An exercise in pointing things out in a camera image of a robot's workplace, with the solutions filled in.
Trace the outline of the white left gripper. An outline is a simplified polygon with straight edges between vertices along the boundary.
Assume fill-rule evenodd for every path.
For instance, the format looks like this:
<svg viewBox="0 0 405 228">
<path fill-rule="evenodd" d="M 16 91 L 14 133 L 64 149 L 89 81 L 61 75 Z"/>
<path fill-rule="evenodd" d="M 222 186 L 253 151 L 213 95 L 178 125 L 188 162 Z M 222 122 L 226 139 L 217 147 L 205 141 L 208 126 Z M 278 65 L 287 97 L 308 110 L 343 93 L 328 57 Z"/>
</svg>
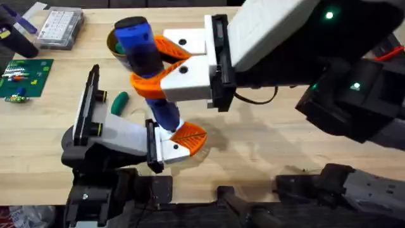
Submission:
<svg viewBox="0 0 405 228">
<path fill-rule="evenodd" d="M 77 125 L 70 127 L 62 138 L 61 162 L 83 173 L 146 163 L 154 173 L 160 174 L 163 163 L 180 162 L 194 156 L 207 139 L 206 131 L 191 122 L 181 122 L 174 132 L 159 125 L 157 139 L 161 141 L 161 161 L 158 161 L 155 126 L 151 119 L 141 126 L 109 113 L 103 122 L 92 123 L 81 134 L 75 132 Z"/>
</svg>

